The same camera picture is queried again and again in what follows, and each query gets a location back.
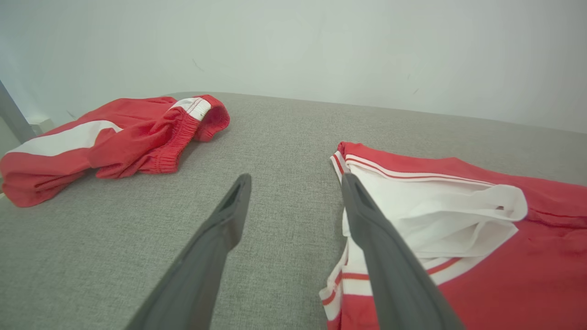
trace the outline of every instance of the red and white clothing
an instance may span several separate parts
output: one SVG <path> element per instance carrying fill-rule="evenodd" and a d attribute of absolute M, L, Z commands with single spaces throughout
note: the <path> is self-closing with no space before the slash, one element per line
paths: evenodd
<path fill-rule="evenodd" d="M 358 176 L 467 329 L 585 329 L 587 187 L 341 142 Z M 378 329 L 363 251 L 350 236 L 320 291 L 329 329 Z"/>
<path fill-rule="evenodd" d="M 177 171 L 192 140 L 209 141 L 230 117 L 210 95 L 118 99 L 11 150 L 0 160 L 2 190 L 20 207 L 46 201 L 87 169 L 118 179 Z"/>

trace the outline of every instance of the red fabric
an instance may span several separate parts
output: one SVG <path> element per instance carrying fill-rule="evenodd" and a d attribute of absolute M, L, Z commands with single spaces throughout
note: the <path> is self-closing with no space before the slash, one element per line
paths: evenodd
<path fill-rule="evenodd" d="M 230 122 L 220 101 L 210 95 L 199 97 L 211 105 L 202 122 L 182 107 L 170 109 L 176 102 L 172 97 L 118 99 L 86 113 L 41 136 L 59 134 L 97 120 L 107 120 L 122 130 L 102 129 L 92 147 L 56 156 L 8 153 L 0 160 L 2 190 L 15 205 L 29 207 L 52 198 L 90 168 L 99 168 L 96 176 L 108 179 L 131 176 L 137 171 L 173 173 L 192 138 L 209 141 Z"/>
<path fill-rule="evenodd" d="M 418 159 L 341 142 L 393 171 L 436 173 L 509 184 L 523 190 L 527 217 L 512 238 L 440 291 L 467 329 L 587 329 L 587 187 L 481 169 L 456 158 Z M 372 329 L 372 297 L 343 295 L 329 329 Z"/>

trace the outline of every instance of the ribbed trim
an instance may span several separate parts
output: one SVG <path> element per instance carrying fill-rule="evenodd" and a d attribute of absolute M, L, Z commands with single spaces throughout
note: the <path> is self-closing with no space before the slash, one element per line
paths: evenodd
<path fill-rule="evenodd" d="M 211 95 L 201 95 L 196 97 L 201 97 L 208 101 L 211 107 L 198 126 L 194 139 L 208 142 L 216 133 L 228 127 L 230 124 L 230 116 L 228 115 L 228 111 L 224 107 L 224 104 L 215 97 Z"/>
<path fill-rule="evenodd" d="M 155 168 L 149 173 L 177 172 L 181 153 L 194 137 L 199 123 L 187 112 L 181 111 L 181 120 L 175 125 L 171 139 L 161 147 L 160 153 L 155 159 Z"/>

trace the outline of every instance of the red stripe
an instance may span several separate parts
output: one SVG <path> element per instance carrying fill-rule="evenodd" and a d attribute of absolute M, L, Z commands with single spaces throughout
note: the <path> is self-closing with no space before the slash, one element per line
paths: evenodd
<path fill-rule="evenodd" d="M 441 270 L 445 270 L 446 268 L 448 268 L 448 267 L 450 267 L 450 266 L 452 266 L 452 265 L 456 264 L 456 263 L 457 263 L 457 261 L 459 261 L 459 260 L 461 260 L 461 258 L 451 258 L 450 260 L 448 260 L 448 261 L 447 261 L 447 262 L 445 262 L 444 264 L 440 264 L 440 265 L 438 265 L 438 266 L 436 266 L 436 267 L 432 267 L 431 269 L 427 270 L 426 272 L 427 272 L 429 275 L 432 275 L 432 274 L 434 274 L 434 273 L 437 273 L 437 272 L 439 272 L 439 271 L 441 271 Z"/>
<path fill-rule="evenodd" d="M 419 177 L 398 177 L 398 176 L 392 176 L 392 175 L 389 175 L 389 174 L 381 171 L 377 167 L 375 167 L 375 166 L 373 166 L 371 164 L 367 164 L 367 163 L 365 163 L 363 161 L 360 161 L 360 160 L 357 160 L 357 159 L 353 159 L 353 158 L 350 158 L 349 160 L 356 161 L 357 163 L 361 163 L 361 164 L 363 164 L 365 166 L 369 166 L 369 167 L 371 167 L 371 168 L 376 169 L 377 171 L 379 171 L 379 173 L 382 173 L 383 175 L 388 176 L 388 177 L 391 177 L 391 178 L 394 178 L 394 179 L 452 179 L 452 180 L 467 181 L 467 182 L 473 182 L 473 183 L 481 183 L 479 181 L 469 180 L 469 179 L 465 179 L 465 178 L 458 178 L 457 179 L 457 178 L 443 177 L 443 176 L 419 176 Z"/>
<path fill-rule="evenodd" d="M 364 281 L 368 281 L 369 280 L 369 275 L 368 274 L 357 274 L 357 273 L 353 273 L 353 272 L 346 272 L 346 273 L 342 274 L 342 278 L 344 278 L 346 280 L 364 280 Z"/>
<path fill-rule="evenodd" d="M 342 166 L 340 165 L 340 162 L 338 160 L 338 157 L 336 157 L 336 155 L 334 155 L 333 157 L 336 160 L 336 164 L 338 165 L 338 169 L 340 170 L 340 175 L 343 175 L 345 173 L 345 171 L 343 171 Z"/>
<path fill-rule="evenodd" d="M 336 284 L 336 286 L 338 286 L 340 284 L 340 280 L 342 278 L 341 275 L 342 275 L 342 271 L 340 273 L 338 273 L 338 276 L 334 280 L 334 283 Z M 332 293 L 330 294 L 330 296 L 322 301 L 322 305 L 326 306 L 326 305 L 330 304 L 334 300 L 335 296 L 336 296 L 336 289 L 332 290 Z"/>

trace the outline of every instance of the folded shirt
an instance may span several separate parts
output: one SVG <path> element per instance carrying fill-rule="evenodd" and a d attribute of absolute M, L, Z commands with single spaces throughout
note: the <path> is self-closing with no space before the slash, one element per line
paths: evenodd
<path fill-rule="evenodd" d="M 587 324 L 587 187 L 348 142 L 330 159 L 339 179 L 358 176 L 467 329 Z M 348 241 L 319 293 L 328 328 L 378 329 L 346 211 L 342 221 Z"/>
<path fill-rule="evenodd" d="M 210 95 L 118 99 L 7 152 L 0 160 L 2 191 L 16 206 L 29 207 L 88 169 L 108 179 L 173 173 L 192 139 L 209 141 L 229 122 L 224 105 Z"/>

